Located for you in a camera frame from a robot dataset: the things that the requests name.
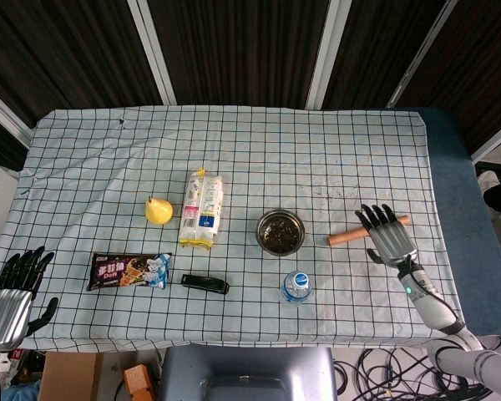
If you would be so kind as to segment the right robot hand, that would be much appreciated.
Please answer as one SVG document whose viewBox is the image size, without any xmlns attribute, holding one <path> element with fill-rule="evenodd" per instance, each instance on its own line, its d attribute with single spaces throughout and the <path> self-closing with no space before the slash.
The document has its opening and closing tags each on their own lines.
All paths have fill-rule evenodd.
<svg viewBox="0 0 501 401">
<path fill-rule="evenodd" d="M 392 209 L 386 205 L 361 205 L 355 212 L 367 230 L 376 250 L 368 249 L 367 253 L 377 264 L 399 267 L 402 263 L 415 261 L 418 249 Z"/>
</svg>

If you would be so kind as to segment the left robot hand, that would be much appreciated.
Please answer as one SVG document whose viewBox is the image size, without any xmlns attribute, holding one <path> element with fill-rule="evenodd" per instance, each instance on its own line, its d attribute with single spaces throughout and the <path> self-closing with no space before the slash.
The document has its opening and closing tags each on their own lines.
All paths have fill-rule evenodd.
<svg viewBox="0 0 501 401">
<path fill-rule="evenodd" d="M 41 317 L 31 320 L 34 300 L 54 254 L 40 246 L 13 255 L 0 272 L 0 352 L 17 348 L 24 338 L 49 324 L 57 308 L 53 297 Z"/>
</svg>

